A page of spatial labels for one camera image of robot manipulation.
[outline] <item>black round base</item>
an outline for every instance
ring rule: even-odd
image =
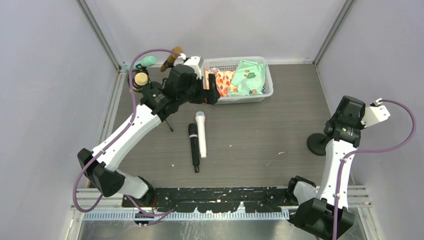
[[[309,151],[318,156],[326,155],[326,144],[322,143],[326,136],[322,133],[314,133],[307,138],[306,145]]]
[[[143,94],[147,93],[148,91],[150,91],[151,89],[160,89],[161,88],[161,83],[157,82],[157,81],[151,81],[149,83],[147,83],[146,85],[143,86],[143,88],[141,89],[141,92]]]

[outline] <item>white microphone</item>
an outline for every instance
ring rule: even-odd
[[[206,158],[206,137],[205,137],[205,114],[202,111],[196,113],[197,135],[199,139],[200,158]]]

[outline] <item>gray table surface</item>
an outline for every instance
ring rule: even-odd
[[[142,176],[155,187],[286,186],[299,175],[320,184],[325,157],[309,152],[306,140],[322,133],[330,117],[317,72],[311,64],[270,65],[274,93],[262,102],[225,105],[186,103],[149,132],[119,169]],[[161,82],[168,72],[150,68]],[[127,85],[114,122],[116,129],[132,112]],[[189,123],[206,115],[207,158],[194,173]]]

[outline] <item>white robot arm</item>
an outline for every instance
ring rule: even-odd
[[[334,211],[338,211],[337,234],[349,229],[355,216],[348,210],[347,191],[354,154],[343,160],[346,154],[357,150],[361,130],[387,120],[390,113],[378,99],[366,107],[362,101],[344,96],[334,115],[325,124],[324,134],[314,133],[307,140],[308,149],[319,156],[326,155],[324,173],[319,188],[315,183],[296,176],[290,180],[287,196],[297,202],[299,208],[293,223],[322,239],[331,238]],[[341,175],[339,168],[345,161]],[[338,209],[335,209],[336,185],[340,177]]]
[[[100,145],[92,150],[83,148],[78,153],[77,157],[83,168],[95,155],[103,152],[84,172],[103,196],[121,193],[136,199],[146,197],[146,193],[153,187],[142,177],[131,176],[118,169],[124,157],[148,132],[175,113],[180,105],[186,102],[213,105],[218,101],[220,95],[214,74],[209,76],[211,87],[204,89],[202,63],[201,57],[193,56],[186,59],[184,64],[174,66],[169,77],[164,79],[163,86],[154,88],[151,84],[143,92],[134,118],[131,115]]]

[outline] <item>purple cable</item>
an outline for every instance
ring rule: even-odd
[[[172,209],[171,211],[168,211],[167,213],[162,213],[162,214],[165,214],[165,215],[163,215],[163,216],[161,216],[159,219],[157,219],[157,220],[154,220],[154,221],[152,221],[152,222],[150,222],[150,223],[148,223],[148,224],[146,224],[145,226],[147,227],[147,226],[152,226],[152,225],[155,225],[155,224],[158,224],[162,219],[164,219],[166,216],[168,216],[171,212],[173,212],[174,210]],[[143,217],[158,217],[158,216],[146,216],[146,215],[141,215],[141,216],[143,216]],[[96,236],[95,234],[94,234],[94,230],[91,230],[90,231],[90,233],[89,233],[89,235],[88,235],[88,237],[87,237],[87,239],[90,239],[91,237],[95,237],[96,239],[102,239],[102,240],[111,240],[111,239],[116,239],[117,237],[119,237],[119,236],[121,236],[121,235],[123,235],[123,234],[125,234],[125,233],[127,233],[129,230],[131,230],[131,229],[133,229],[133,228],[135,228],[136,226],[131,226],[131,227],[127,227],[126,229],[124,229],[124,230],[122,230],[121,232],[119,232],[118,234],[116,234],[115,236],[108,236],[108,237],[102,237],[102,236]]]
[[[101,154],[103,154],[103,152],[106,152],[106,150],[112,145],[114,144],[122,135],[124,135],[124,133],[130,128],[131,124],[133,123],[134,119],[136,118],[136,96],[134,95],[134,90],[133,90],[133,71],[131,69],[133,69],[134,64],[136,63],[136,61],[143,55],[148,54],[148,53],[152,53],[152,52],[168,52],[168,53],[172,53],[172,54],[176,54],[176,55],[180,55],[178,52],[175,51],[171,51],[168,49],[163,49],[163,48],[156,48],[156,49],[150,49],[147,51],[144,51],[140,54],[138,54],[134,60],[132,60],[131,62],[131,66],[130,66],[130,71],[129,71],[129,92],[131,93],[131,97],[132,97],[132,115],[131,115],[131,119],[129,120],[128,125],[126,125],[126,127],[114,138],[112,139],[106,146],[104,146],[104,148],[102,149],[102,151],[100,151],[99,153],[97,153],[89,162],[87,162],[87,164],[81,169],[81,171],[79,172],[78,176],[75,179],[75,182],[73,183],[73,189],[72,189],[72,200],[73,200],[73,205],[75,206],[75,208],[82,212],[82,213],[88,213],[90,211],[92,211],[97,204],[99,204],[100,200],[103,197],[103,194],[100,194],[100,196],[98,196],[97,201],[94,203],[94,205],[92,207],[90,207],[89,209],[84,209],[82,208],[79,204],[78,204],[78,200],[77,200],[77,188],[78,188],[78,183],[80,182],[81,178],[84,175],[84,172],[90,167],[90,165],[92,163],[94,163],[94,161],[100,157]]]
[[[355,151],[351,151],[348,154],[346,154],[343,159],[347,159],[350,156],[354,155],[354,154],[360,154],[360,153],[385,153],[385,152],[389,152],[389,151],[393,151],[396,150],[398,148],[403,147],[405,144],[407,144],[412,137],[415,134],[415,131],[417,129],[417,120],[415,119],[414,114],[412,113],[411,109],[409,109],[407,106],[403,105],[400,102],[397,101],[393,101],[393,100],[387,100],[387,99],[382,99],[380,100],[380,102],[383,103],[391,103],[391,104],[395,104],[398,105],[400,107],[402,107],[403,109],[405,109],[409,116],[411,117],[412,120],[412,129],[411,132],[409,134],[409,136],[401,143],[399,143],[396,146],[392,146],[389,148],[384,148],[384,149],[364,149],[364,150],[355,150]],[[335,185],[335,197],[334,197],[334,220],[333,220],[333,224],[332,224],[332,240],[336,240],[337,239],[337,223],[338,223],[338,217],[339,217],[339,196],[338,194],[340,193],[340,184],[342,182],[342,171],[343,171],[343,166],[345,165],[345,161],[342,160],[340,162],[340,167],[338,168],[338,174],[337,174],[337,182]]]
[[[136,201],[134,201],[134,199],[131,197],[131,196],[129,196],[129,195],[125,195],[130,201],[131,201],[131,203],[136,207],[136,208],[138,208],[138,210],[140,211],[140,212],[142,212],[146,217],[166,217],[166,216],[168,216],[170,213],[172,213],[173,211],[174,211],[174,209],[171,209],[171,210],[169,210],[169,211],[167,211],[167,212],[164,212],[164,213],[148,213],[148,212],[146,212],[145,210],[143,210],[137,203],[136,203]]]

